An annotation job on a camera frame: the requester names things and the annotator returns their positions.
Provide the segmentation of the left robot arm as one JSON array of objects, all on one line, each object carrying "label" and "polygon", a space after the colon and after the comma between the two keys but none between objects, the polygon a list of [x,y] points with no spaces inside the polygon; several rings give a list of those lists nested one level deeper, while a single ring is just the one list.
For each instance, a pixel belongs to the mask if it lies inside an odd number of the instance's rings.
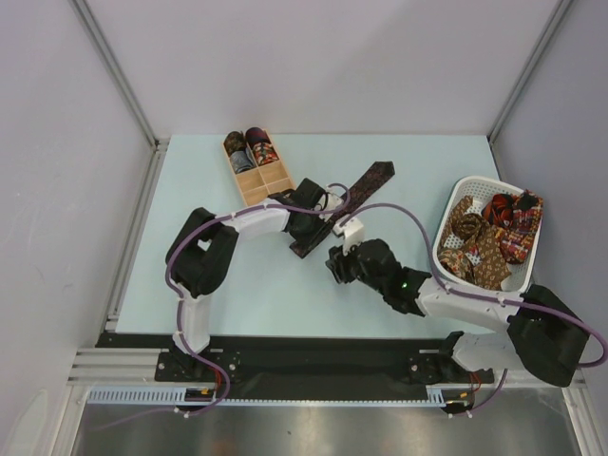
[{"label": "left robot arm", "polygon": [[190,214],[167,252],[164,273],[178,298],[173,342],[180,349],[176,369],[185,378],[199,380],[209,369],[218,380],[229,379],[226,369],[203,351],[211,340],[211,297],[227,277],[238,242],[281,232],[310,238],[349,202],[349,191],[339,197],[304,180],[294,191],[272,194],[225,216],[202,207]]}]

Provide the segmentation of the dark paisley tie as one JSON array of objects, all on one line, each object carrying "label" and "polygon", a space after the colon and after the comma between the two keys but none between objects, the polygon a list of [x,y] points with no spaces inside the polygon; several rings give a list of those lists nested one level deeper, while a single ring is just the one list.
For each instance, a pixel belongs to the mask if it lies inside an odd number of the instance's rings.
[{"label": "dark paisley tie", "polygon": [[[344,209],[340,209],[336,213],[333,213],[332,217],[328,220],[330,229],[323,240],[331,233],[333,226],[339,219],[342,219],[346,215],[351,215],[355,209],[362,206],[364,202],[366,202],[394,175],[395,168],[392,161],[375,161],[355,184],[349,188],[347,194],[350,196],[350,200]],[[292,252],[300,258],[304,258],[313,250],[292,250]]]}]

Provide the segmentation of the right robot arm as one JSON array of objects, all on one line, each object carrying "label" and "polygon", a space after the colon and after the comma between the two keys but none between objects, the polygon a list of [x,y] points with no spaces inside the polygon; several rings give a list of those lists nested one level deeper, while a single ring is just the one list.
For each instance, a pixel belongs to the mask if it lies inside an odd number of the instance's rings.
[{"label": "right robot arm", "polygon": [[524,369],[565,388],[581,366],[591,331],[544,286],[532,285],[522,294],[463,289],[401,265],[381,239],[332,247],[326,266],[336,282],[359,281],[400,314],[485,328],[485,334],[454,332],[446,339],[438,369],[449,381],[460,381],[471,371]]}]

